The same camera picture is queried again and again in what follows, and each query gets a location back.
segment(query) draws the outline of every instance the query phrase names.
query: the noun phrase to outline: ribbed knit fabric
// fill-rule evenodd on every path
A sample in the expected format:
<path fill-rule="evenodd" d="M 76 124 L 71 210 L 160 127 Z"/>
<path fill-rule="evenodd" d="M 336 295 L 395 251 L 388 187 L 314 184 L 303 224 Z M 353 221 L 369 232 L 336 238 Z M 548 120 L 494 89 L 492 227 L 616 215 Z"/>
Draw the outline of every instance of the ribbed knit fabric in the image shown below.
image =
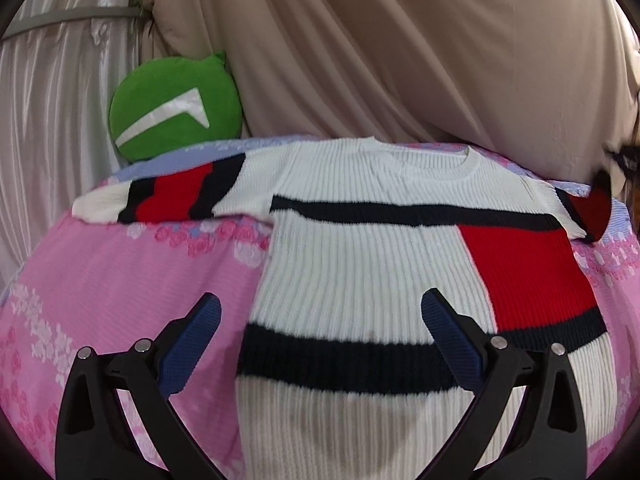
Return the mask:
<path fill-rule="evenodd" d="M 431 287 L 511 344 L 564 344 L 589 443 L 612 428 L 609 336 L 568 241 L 604 232 L 608 176 L 599 178 L 578 198 L 471 148 L 341 139 L 101 188 L 73 214 L 131 222 L 242 213 L 273 222 L 238 363 L 248 478 L 412 480 L 471 399 L 422 322 L 420 299 Z M 498 456 L 519 398 L 485 460 Z"/>

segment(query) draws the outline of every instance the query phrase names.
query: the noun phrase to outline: round green plush pillow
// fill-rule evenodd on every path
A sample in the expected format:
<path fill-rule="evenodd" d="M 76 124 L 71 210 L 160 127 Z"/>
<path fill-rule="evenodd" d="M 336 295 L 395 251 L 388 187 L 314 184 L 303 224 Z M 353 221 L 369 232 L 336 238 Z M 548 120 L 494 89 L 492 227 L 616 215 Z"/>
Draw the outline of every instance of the round green plush pillow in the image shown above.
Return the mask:
<path fill-rule="evenodd" d="M 224 53 L 202 61 L 165 57 L 140 65 L 115 91 L 109 123 L 111 138 L 130 162 L 239 137 L 242 108 Z"/>

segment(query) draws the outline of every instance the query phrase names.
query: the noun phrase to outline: screw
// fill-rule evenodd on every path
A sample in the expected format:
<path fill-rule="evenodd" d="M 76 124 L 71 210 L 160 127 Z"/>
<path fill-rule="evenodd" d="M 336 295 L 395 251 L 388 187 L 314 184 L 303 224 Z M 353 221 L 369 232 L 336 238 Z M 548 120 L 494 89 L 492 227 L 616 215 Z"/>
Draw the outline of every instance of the screw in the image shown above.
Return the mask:
<path fill-rule="evenodd" d="M 138 339 L 136 344 L 133 345 L 133 348 L 136 349 L 136 352 L 140 352 L 141 354 L 147 352 L 151 348 L 151 339 Z"/>
<path fill-rule="evenodd" d="M 504 350 L 508 345 L 507 340 L 500 335 L 494 335 L 491 338 L 491 346 L 498 350 Z"/>
<path fill-rule="evenodd" d="M 566 349 L 560 343 L 553 343 L 551 345 L 551 351 L 556 355 L 564 355 Z"/>
<path fill-rule="evenodd" d="M 91 355 L 91 347 L 83 346 L 78 350 L 78 359 L 87 359 Z"/>

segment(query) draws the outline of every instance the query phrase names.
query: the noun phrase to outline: white satin curtain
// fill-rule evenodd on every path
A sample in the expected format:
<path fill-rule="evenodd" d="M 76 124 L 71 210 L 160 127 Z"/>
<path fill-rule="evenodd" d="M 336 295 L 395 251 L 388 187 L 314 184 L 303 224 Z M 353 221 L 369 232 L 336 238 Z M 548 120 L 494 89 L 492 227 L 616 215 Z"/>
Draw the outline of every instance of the white satin curtain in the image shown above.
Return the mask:
<path fill-rule="evenodd" d="M 14 20 L 129 0 L 26 0 Z M 128 19 L 38 28 L 0 43 L 0 290 L 73 199 L 123 164 L 108 105 L 138 63 Z"/>

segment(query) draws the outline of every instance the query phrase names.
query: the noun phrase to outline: beige fabric backdrop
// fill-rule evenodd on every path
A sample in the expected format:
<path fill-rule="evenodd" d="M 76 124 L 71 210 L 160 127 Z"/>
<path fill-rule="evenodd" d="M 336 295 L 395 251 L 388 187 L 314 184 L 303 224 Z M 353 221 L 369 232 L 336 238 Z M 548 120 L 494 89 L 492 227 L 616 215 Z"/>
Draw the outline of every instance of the beige fabric backdrop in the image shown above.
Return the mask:
<path fill-rule="evenodd" d="M 145 2 L 143 57 L 224 48 L 252 136 L 459 138 L 584 181 L 638 116 L 638 42 L 612 0 Z"/>

